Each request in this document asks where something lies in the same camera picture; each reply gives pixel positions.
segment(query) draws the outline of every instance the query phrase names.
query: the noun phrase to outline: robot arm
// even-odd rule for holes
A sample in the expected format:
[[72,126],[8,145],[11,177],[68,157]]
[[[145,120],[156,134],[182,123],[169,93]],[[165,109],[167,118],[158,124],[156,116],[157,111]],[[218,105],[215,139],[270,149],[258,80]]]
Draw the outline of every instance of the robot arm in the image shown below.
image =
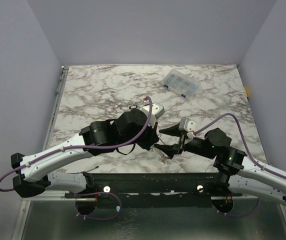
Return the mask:
[[[65,190],[72,193],[86,190],[90,183],[85,173],[72,174],[55,170],[80,159],[115,151],[117,147],[110,146],[121,147],[123,143],[133,139],[143,129],[150,111],[148,126],[130,143],[150,150],[159,141],[156,120],[165,112],[164,107],[157,102],[151,105],[151,110],[149,105],[142,109],[130,107],[130,111],[124,112],[118,119],[95,121],[63,143],[37,154],[12,155],[13,169],[26,166],[16,172],[17,176],[13,178],[14,190],[23,198],[36,196],[45,190]],[[85,146],[108,147],[87,149]]]
[[[143,178],[147,181],[146,176],[138,175],[138,180],[135,182],[132,182],[132,176],[123,176],[126,180],[120,181],[120,183],[128,184],[122,188],[114,180],[115,193],[146,193],[144,196],[138,195],[137,197],[149,199],[150,193],[165,193],[172,188],[176,189],[175,192],[178,193],[188,193],[187,196],[191,197],[191,202],[183,201],[183,197],[177,199],[175,196],[168,196],[167,198],[175,199],[173,202],[169,202],[169,205],[176,204],[177,201],[178,204],[191,204],[192,206],[195,204],[195,197],[201,202],[201,197],[250,194],[286,206],[286,172],[265,165],[250,154],[247,156],[245,152],[231,147],[231,138],[219,128],[210,130],[205,134],[204,139],[201,139],[195,137],[196,123],[184,118],[177,125],[159,131],[162,134],[179,137],[178,144],[155,144],[159,141],[156,120],[165,111],[163,106],[158,103],[152,104],[151,99],[148,99],[149,105],[142,109],[130,107],[130,111],[123,113],[118,119],[95,121],[70,139],[43,152],[29,156],[20,153],[12,155],[11,165],[13,172],[17,173],[17,176],[13,178],[13,189],[23,198],[36,196],[46,190],[92,194],[95,192],[96,186],[105,185],[110,179],[108,177],[108,180],[95,179],[94,182],[91,174],[86,172],[73,174],[55,170],[80,159],[111,153],[119,147],[137,144],[145,150],[154,147],[170,158],[187,151],[215,159],[213,166],[218,169],[219,174],[215,174],[217,175],[216,179],[209,182],[205,182],[207,180],[204,179],[204,186],[200,185],[199,176],[195,179],[186,176],[184,182],[188,182],[190,185],[182,186],[177,181],[177,178],[182,178],[182,176],[175,175],[175,179],[167,176],[168,179],[163,179],[153,175],[149,177],[151,178],[149,179],[151,181],[149,182],[149,191],[144,187],[138,189],[137,186],[138,181],[142,184],[141,187],[144,186],[144,181],[140,179]],[[0,182],[8,175],[1,177]],[[199,184],[197,189],[194,189],[195,181]],[[0,188],[0,191],[8,192],[12,189]]]
[[231,147],[232,139],[219,128],[210,130],[204,139],[195,137],[196,123],[183,118],[180,123],[159,132],[179,137],[174,145],[155,144],[170,158],[187,151],[209,159],[219,170],[216,183],[205,186],[209,192],[250,194],[286,206],[286,172],[267,165],[239,149]]

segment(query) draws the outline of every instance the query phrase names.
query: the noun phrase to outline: black metal frame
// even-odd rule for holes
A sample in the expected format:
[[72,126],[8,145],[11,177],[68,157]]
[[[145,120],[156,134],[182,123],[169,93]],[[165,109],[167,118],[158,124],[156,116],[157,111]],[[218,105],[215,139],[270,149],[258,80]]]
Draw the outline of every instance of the black metal frame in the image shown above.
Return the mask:
[[[211,191],[220,178],[220,173],[84,173],[88,189],[103,192],[110,187],[124,208],[211,208],[211,197],[226,197],[217,189]],[[117,201],[107,194],[98,196],[97,202],[78,200],[86,196],[66,193],[68,199],[75,199],[78,206],[114,209]]]

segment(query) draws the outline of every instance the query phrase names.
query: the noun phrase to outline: gray wall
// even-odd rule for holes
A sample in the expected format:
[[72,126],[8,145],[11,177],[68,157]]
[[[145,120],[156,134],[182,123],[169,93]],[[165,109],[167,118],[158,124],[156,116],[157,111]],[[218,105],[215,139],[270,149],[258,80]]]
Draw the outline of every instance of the gray wall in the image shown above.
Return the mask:
[[239,68],[267,160],[286,170],[286,0],[278,0]]
[[[0,0],[0,176],[11,169],[11,154],[41,150],[60,73],[27,1]],[[16,193],[0,192],[0,240],[11,239],[20,204]]]
[[62,65],[240,64],[275,0],[28,0]]

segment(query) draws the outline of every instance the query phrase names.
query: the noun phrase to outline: purple tube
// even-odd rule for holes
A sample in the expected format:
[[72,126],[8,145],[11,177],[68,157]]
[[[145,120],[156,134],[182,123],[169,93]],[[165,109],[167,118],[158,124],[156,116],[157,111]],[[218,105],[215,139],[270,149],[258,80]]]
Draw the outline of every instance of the purple tube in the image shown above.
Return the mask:
[[[203,130],[209,128],[210,126],[212,126],[213,124],[215,124],[218,120],[220,120],[220,119],[222,119],[222,118],[224,118],[224,117],[226,117],[226,116],[231,116],[231,117],[234,118],[234,120],[235,120],[235,122],[236,122],[236,124],[237,124],[237,127],[238,127],[239,134],[241,135],[242,142],[243,142],[243,144],[244,144],[244,147],[245,147],[245,149],[246,149],[246,152],[247,152],[249,158],[251,159],[251,161],[252,161],[254,164],[256,164],[257,166],[259,166],[260,168],[263,168],[263,166],[262,166],[261,164],[259,164],[259,163],[254,159],[253,155],[251,154],[251,152],[250,152],[250,150],[249,150],[249,148],[248,148],[247,142],[245,141],[245,137],[244,137],[243,131],[242,131],[242,129],[241,129],[240,122],[239,122],[239,120],[237,119],[237,117],[236,117],[234,114],[232,114],[232,113],[224,113],[224,114],[222,114],[221,116],[219,116],[219,117],[216,118],[215,120],[211,121],[211,122],[210,122],[209,124],[207,124],[206,126],[202,127],[201,129],[197,130],[196,132],[194,132],[194,135],[196,135],[196,134],[202,132]],[[284,175],[282,175],[282,174],[280,174],[280,173],[278,173],[278,172],[275,172],[275,171],[273,171],[273,170],[271,170],[271,169],[268,169],[268,168],[265,168],[264,170],[267,171],[267,172],[269,172],[269,173],[271,173],[271,174],[273,174],[273,175],[275,175],[275,176],[278,176],[278,177],[280,177],[280,178],[286,180],[286,176],[284,176]]]
[[[129,145],[129,144],[133,143],[136,139],[138,139],[142,135],[142,133],[148,127],[149,122],[151,120],[153,103],[152,103],[152,100],[151,100],[151,98],[149,96],[147,96],[145,99],[148,100],[148,103],[149,103],[149,111],[148,111],[147,119],[146,119],[146,122],[145,122],[144,126],[142,127],[142,129],[132,139],[130,139],[130,140],[124,142],[124,143],[121,143],[121,144],[118,144],[118,145],[114,145],[114,146],[76,145],[76,146],[67,146],[67,147],[64,147],[64,149],[65,150],[69,150],[69,149],[117,149],[117,148],[124,147],[126,145]],[[53,150],[51,152],[48,152],[48,153],[46,153],[46,154],[44,154],[42,156],[39,156],[39,157],[35,158],[34,160],[30,161],[29,164],[32,165],[32,164],[34,164],[34,163],[36,163],[36,162],[38,162],[38,161],[40,161],[40,160],[42,160],[42,159],[44,159],[44,158],[46,158],[48,156],[56,154],[56,153],[58,153],[60,151],[61,151],[60,149],[56,149],[56,150]],[[5,173],[3,176],[0,177],[0,184],[3,181],[3,179],[5,179],[10,174],[15,173],[16,171],[19,171],[19,170],[21,170],[23,168],[26,168],[26,167],[27,166],[24,164],[22,166],[16,167],[13,170]],[[0,192],[11,192],[11,191],[14,191],[14,189],[13,188],[2,189],[0,187]]]
[[94,195],[98,195],[98,194],[108,194],[108,195],[111,195],[111,196],[115,197],[116,200],[118,201],[119,211],[118,211],[117,214],[115,214],[114,216],[107,217],[107,218],[99,218],[99,217],[93,217],[93,216],[82,215],[82,214],[79,213],[78,206],[76,205],[76,211],[77,211],[77,213],[79,214],[79,216],[81,216],[81,217],[85,217],[85,218],[87,218],[87,219],[92,219],[92,220],[96,220],[96,221],[109,221],[109,220],[115,219],[115,218],[116,218],[117,216],[119,216],[120,213],[121,213],[121,210],[122,210],[121,200],[119,199],[119,197],[118,197],[117,195],[115,195],[115,194],[112,193],[112,192],[103,192],[103,191],[100,191],[100,192],[85,193],[85,194],[79,194],[79,193],[72,193],[72,194],[74,194],[75,196],[94,196]]

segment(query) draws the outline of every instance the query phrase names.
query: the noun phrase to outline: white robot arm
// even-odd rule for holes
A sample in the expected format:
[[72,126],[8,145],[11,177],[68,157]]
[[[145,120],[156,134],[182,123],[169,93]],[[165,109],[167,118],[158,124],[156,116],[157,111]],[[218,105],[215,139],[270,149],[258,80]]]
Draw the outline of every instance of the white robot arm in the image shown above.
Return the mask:
[[[219,128],[210,130],[205,134],[204,139],[195,137],[196,133],[203,131],[212,123],[196,131],[196,123],[183,118],[177,125],[159,131],[162,134],[179,137],[178,144],[156,144],[159,141],[156,121],[165,110],[162,105],[152,103],[151,99],[148,99],[149,105],[141,109],[130,107],[130,111],[123,113],[118,119],[95,121],[70,139],[43,152],[29,156],[20,153],[12,155],[11,165],[13,171],[17,173],[13,178],[13,189],[23,198],[33,197],[47,190],[69,191],[74,194],[89,191],[93,193],[95,187],[90,174],[64,173],[55,170],[80,159],[88,159],[113,152],[122,146],[137,144],[146,150],[154,147],[170,158],[187,151],[215,159],[213,166],[219,170],[217,179],[210,181],[204,188],[201,186],[202,188],[195,190],[177,186],[179,183],[174,181],[172,186],[176,186],[179,190],[187,190],[191,193],[204,192],[207,198],[229,194],[250,194],[286,206],[286,172],[254,159],[249,151],[247,156],[245,152],[231,147],[231,138]],[[158,182],[159,180],[156,180],[152,183],[157,185]],[[166,187],[163,189],[166,191],[167,185],[168,182],[165,181]],[[130,183],[129,186],[131,189],[137,189],[136,184]],[[144,193],[152,193],[149,192],[152,188],[144,189],[142,189]],[[11,190],[0,188],[3,192]]]
[[247,156],[245,152],[231,147],[231,138],[219,128],[207,132],[204,139],[195,137],[196,133],[205,129],[204,127],[197,131],[196,126],[191,119],[183,118],[177,125],[159,131],[162,134],[179,137],[178,144],[155,144],[154,147],[163,151],[170,158],[187,151],[215,159],[214,167],[219,170],[220,178],[216,186],[212,184],[207,189],[205,187],[205,191],[221,191],[223,189],[226,193],[249,194],[286,206],[286,171],[253,158],[249,151],[249,156]]

